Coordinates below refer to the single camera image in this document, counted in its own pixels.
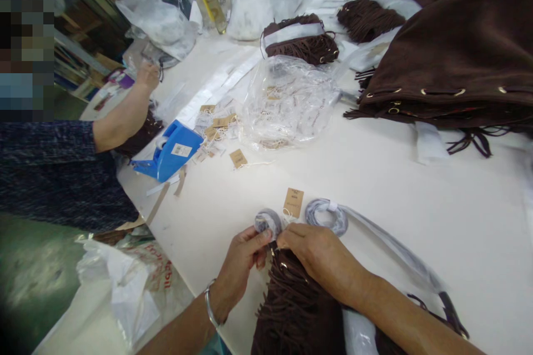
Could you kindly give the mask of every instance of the white table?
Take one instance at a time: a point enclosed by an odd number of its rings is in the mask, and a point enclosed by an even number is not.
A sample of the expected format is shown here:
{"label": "white table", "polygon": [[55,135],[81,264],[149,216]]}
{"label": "white table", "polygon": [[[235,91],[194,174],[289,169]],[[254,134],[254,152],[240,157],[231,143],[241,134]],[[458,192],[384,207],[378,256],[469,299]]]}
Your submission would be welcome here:
{"label": "white table", "polygon": [[[201,38],[184,62],[165,73],[157,97],[168,95],[179,80],[194,94],[224,61],[208,49],[209,41]],[[353,84],[353,73],[343,84]],[[303,207],[325,197],[356,209],[431,265],[449,285],[472,343],[482,350],[531,353],[533,251],[522,203],[522,137],[491,138],[494,156],[488,160],[471,146],[446,166],[422,166],[415,162],[411,126],[346,120],[347,109],[337,104],[327,131],[306,148],[264,155],[226,141],[222,157],[189,163],[180,197],[169,190],[150,229],[191,291],[200,294],[216,277],[231,238],[253,224],[258,210],[281,214],[292,187],[305,192]],[[275,163],[234,171],[228,154],[237,148],[249,163]],[[129,167],[120,170],[119,181],[146,217],[158,196],[146,197],[146,191],[158,183]],[[341,240],[370,271],[440,311],[438,299],[419,289],[363,227],[351,221]],[[221,331],[234,354],[250,352],[266,269],[252,270],[244,298]]]}

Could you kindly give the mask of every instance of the white tag strip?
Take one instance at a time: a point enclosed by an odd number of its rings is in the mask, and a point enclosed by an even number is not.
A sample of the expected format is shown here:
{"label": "white tag strip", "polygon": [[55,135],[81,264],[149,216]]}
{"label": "white tag strip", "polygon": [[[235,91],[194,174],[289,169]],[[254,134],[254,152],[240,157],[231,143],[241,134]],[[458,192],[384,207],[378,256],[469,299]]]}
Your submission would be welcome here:
{"label": "white tag strip", "polygon": [[414,0],[373,0],[386,9],[392,9],[405,19],[411,18],[422,7]]}
{"label": "white tag strip", "polygon": [[274,32],[263,39],[264,48],[274,43],[286,42],[288,40],[299,39],[307,36],[318,36],[324,33],[324,28],[319,23],[289,25],[277,32]]}

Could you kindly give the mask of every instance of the white ribbon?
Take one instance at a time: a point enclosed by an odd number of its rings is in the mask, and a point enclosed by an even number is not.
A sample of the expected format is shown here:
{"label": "white ribbon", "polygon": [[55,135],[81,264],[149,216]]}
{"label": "white ribbon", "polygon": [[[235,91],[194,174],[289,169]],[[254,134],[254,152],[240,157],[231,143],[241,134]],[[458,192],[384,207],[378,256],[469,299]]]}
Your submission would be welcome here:
{"label": "white ribbon", "polygon": [[286,42],[288,40],[299,39],[308,36],[318,36],[324,33],[324,28],[320,23],[289,25],[277,32],[274,32],[263,39],[264,48],[271,44]]}

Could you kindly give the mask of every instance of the finger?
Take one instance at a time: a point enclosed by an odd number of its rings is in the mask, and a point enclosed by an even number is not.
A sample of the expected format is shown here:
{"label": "finger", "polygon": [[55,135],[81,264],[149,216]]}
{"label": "finger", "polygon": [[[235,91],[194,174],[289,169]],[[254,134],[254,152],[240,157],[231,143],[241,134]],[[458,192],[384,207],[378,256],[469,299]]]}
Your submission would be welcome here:
{"label": "finger", "polygon": [[296,253],[298,249],[302,247],[304,238],[287,228],[281,232],[276,242],[278,243],[278,248],[291,249]]}
{"label": "finger", "polygon": [[257,257],[255,259],[255,265],[257,270],[261,270],[267,264],[267,248],[263,247],[257,252]]}
{"label": "finger", "polygon": [[265,245],[270,242],[272,238],[272,230],[266,229],[262,233],[257,234],[253,239],[250,239],[244,244],[248,254],[253,254],[255,251],[259,251]]}
{"label": "finger", "polygon": [[305,237],[313,233],[314,227],[308,224],[291,223],[287,226],[286,230],[290,230],[298,236]]}
{"label": "finger", "polygon": [[247,242],[257,236],[257,230],[255,226],[250,226],[244,229],[241,233],[237,234],[237,238],[240,242]]}

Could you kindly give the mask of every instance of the coiled white strap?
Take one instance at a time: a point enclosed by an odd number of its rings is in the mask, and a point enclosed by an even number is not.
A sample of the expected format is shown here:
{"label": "coiled white strap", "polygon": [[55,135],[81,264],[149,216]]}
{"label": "coiled white strap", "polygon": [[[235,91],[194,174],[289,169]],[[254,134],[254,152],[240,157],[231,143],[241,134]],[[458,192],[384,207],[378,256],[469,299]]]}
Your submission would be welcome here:
{"label": "coiled white strap", "polygon": [[342,236],[348,230],[348,217],[350,215],[354,219],[357,219],[363,225],[365,225],[372,233],[374,233],[381,241],[387,245],[400,259],[415,272],[425,283],[428,289],[436,294],[445,291],[445,285],[442,279],[429,267],[422,259],[418,258],[411,250],[404,246],[394,236],[391,236],[387,231],[383,230],[380,226],[376,225],[371,220],[365,218],[360,213],[353,209],[344,206],[337,205],[327,199],[316,199],[311,201],[305,208],[305,219],[307,223],[312,226],[324,226],[317,220],[315,213],[317,211],[328,211],[335,214],[335,222],[331,227],[333,233],[338,237]]}

